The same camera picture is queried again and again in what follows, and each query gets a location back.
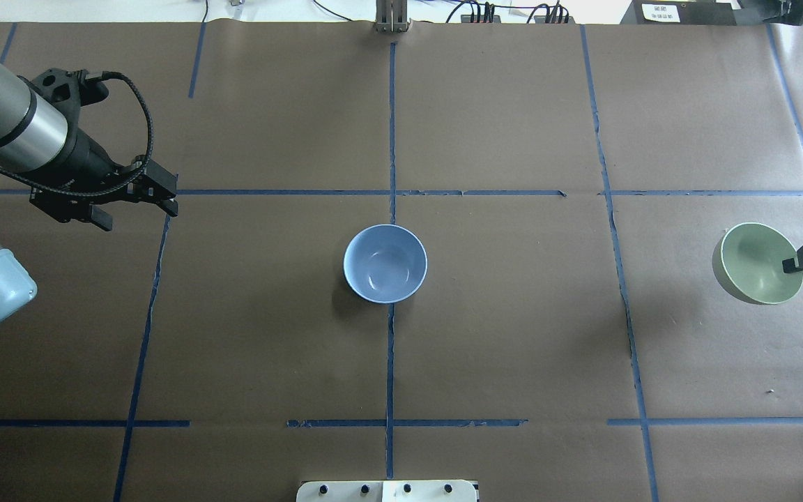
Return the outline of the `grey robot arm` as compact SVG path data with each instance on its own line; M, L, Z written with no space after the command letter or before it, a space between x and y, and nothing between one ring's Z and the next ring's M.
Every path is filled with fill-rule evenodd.
M80 125L81 110L108 98L112 80L128 86L144 117L144 152L128 165L112 160ZM102 206L112 202L153 204L178 216L178 178L154 161L153 146L150 109L120 71L51 68L26 79L0 62L0 176L25 185L32 206L51 219L111 231L114 220ZM36 293L31 274L0 244L0 323Z

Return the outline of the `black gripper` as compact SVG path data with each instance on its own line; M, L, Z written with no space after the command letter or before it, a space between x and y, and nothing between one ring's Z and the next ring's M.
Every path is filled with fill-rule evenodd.
M143 159L132 165L120 166L109 158L99 143L91 139L77 125L69 127L63 151L50 163L52 186L49 190L32 190L29 202L60 223L71 220L88 223L111 231L114 219L89 200L74 200L67 196L109 196L125 188L125 200L132 203L155 204L169 217L178 216L176 182L178 176L149 160L141 168Z

